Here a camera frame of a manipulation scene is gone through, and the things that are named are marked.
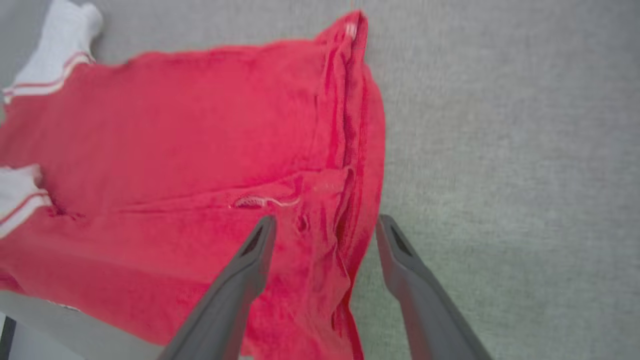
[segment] red stripe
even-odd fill
[[[46,192],[32,193],[31,195],[25,197],[24,200],[20,203],[20,205],[16,206],[15,209],[11,210],[9,214],[7,214],[5,217],[2,218],[2,220],[0,220],[0,226],[2,226],[7,220],[9,220],[12,216],[14,216],[20,209],[22,209],[27,204],[27,202],[29,202],[29,200],[31,200],[36,196],[44,197],[44,196],[47,196],[47,193]]]
[[[53,86],[53,85],[57,85],[58,83],[61,83],[65,80],[65,71],[67,70],[67,68],[69,67],[69,65],[71,65],[71,63],[78,57],[80,56],[86,56],[89,61],[91,61],[91,56],[85,52],[78,52],[73,54],[69,60],[67,60],[64,65],[62,65],[62,75],[58,78],[55,79],[54,81],[50,81],[48,83],[28,83],[28,84],[16,84],[13,85],[9,88],[9,90],[3,90],[5,95],[8,94],[13,94],[13,90],[17,89],[17,88],[37,88],[37,87],[45,87],[45,86]]]

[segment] wrinkled fabric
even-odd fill
[[[384,162],[366,41],[354,12],[313,40],[81,63],[14,97],[0,167],[40,165],[52,206],[0,240],[0,286],[166,344],[273,214],[243,355],[363,358],[349,299]]]

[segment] gray cloth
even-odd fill
[[[312,37],[349,10],[347,0],[96,4],[106,30],[95,55],[106,63],[148,50]],[[4,84],[34,46],[44,6],[0,5]],[[640,3],[356,6],[369,16],[366,60],[387,115],[381,210],[487,349],[496,359],[637,359]],[[39,306],[0,297],[0,311],[11,315],[11,307],[27,309],[26,322]],[[409,358],[373,244],[351,308],[368,359]],[[45,327],[88,359],[114,358],[112,347],[155,354],[119,332],[97,339],[84,331],[95,320],[76,320],[50,317],[57,325]]]

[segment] white stripe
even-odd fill
[[[0,225],[0,239],[7,236],[16,227],[20,226],[23,222],[33,214],[33,212],[40,206],[51,206],[51,199],[46,195],[34,196],[27,200],[27,202],[18,209],[10,218],[6,219],[2,225]]]
[[[67,64],[67,66],[63,69],[62,71],[62,77],[60,81],[57,81],[55,84],[52,85],[45,85],[45,86],[19,86],[19,87],[10,87],[10,88],[6,88],[5,92],[7,91],[12,91],[12,94],[8,94],[7,96],[4,97],[4,102],[6,104],[11,103],[11,100],[16,97],[16,96],[22,96],[22,95],[47,95],[47,94],[51,94],[53,92],[56,92],[58,90],[60,90],[62,88],[62,86],[65,84],[65,80],[69,77],[69,75],[71,75],[71,72],[73,71],[74,67],[76,67],[76,65],[80,64],[80,63],[91,63],[91,58],[87,55],[87,54],[83,54],[81,56],[76,56],[69,64]]]

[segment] red garment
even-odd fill
[[[366,40],[354,12],[314,40],[80,64],[15,97],[0,165],[39,164],[53,206],[0,240],[1,286],[166,344],[273,213],[243,354],[363,358],[349,299],[384,160]]]

